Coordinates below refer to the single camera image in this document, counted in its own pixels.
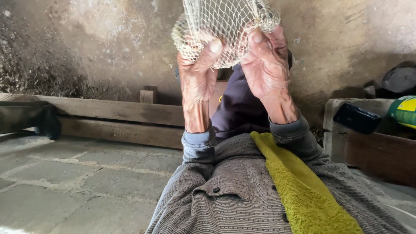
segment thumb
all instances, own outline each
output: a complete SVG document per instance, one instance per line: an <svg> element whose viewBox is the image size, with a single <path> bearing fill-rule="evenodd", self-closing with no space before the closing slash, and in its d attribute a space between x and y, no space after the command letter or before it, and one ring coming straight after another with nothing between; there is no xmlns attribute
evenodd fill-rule
<svg viewBox="0 0 416 234"><path fill-rule="evenodd" d="M265 65L276 63L276 54L273 52L272 43L260 29L253 30L248 37L251 50L264 62Z"/></svg>
<svg viewBox="0 0 416 234"><path fill-rule="evenodd" d="M204 72L212 67L223 51L223 43L219 38L214 39L205 47L201 55L193 66L194 71Z"/></svg>

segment green bottle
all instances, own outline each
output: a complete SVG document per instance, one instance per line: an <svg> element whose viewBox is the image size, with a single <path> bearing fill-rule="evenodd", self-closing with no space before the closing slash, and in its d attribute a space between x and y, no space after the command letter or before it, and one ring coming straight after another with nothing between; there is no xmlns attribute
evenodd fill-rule
<svg viewBox="0 0 416 234"><path fill-rule="evenodd" d="M416 96L404 96L394 101L389 115L399 124L416 129Z"/></svg>

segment button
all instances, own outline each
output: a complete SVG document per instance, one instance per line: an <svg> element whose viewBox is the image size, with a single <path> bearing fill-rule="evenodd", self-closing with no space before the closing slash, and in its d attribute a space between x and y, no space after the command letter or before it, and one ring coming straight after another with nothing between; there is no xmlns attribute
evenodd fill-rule
<svg viewBox="0 0 416 234"><path fill-rule="evenodd" d="M287 214L286 214L286 212L282 214L282 219L283 219L283 221L285 221L285 222L287 222L287 223L289 222L289 220L287 219Z"/></svg>

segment white mesh bag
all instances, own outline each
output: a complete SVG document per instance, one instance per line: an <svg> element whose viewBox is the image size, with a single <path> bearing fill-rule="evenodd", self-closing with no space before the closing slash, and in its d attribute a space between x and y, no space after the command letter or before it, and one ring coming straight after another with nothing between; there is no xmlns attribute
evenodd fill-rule
<svg viewBox="0 0 416 234"><path fill-rule="evenodd" d="M270 33L280 24L279 13L264 0L183 0L183 6L172 30L176 48L195 62L209 42L220 38L225 47L214 69L234 66L247 55L252 30Z"/></svg>

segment gray striped jacket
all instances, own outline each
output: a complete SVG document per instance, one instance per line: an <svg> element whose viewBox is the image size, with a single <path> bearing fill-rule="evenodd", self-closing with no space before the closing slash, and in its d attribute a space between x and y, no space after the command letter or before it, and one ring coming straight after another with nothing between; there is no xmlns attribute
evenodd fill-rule
<svg viewBox="0 0 416 234"><path fill-rule="evenodd" d="M408 233L344 164L323 154L304 117L270 124L276 142L300 159L323 181L336 201L365 234ZM291 234L285 209L249 134L215 146L211 127L185 132L183 164L166 185L147 234Z"/></svg>

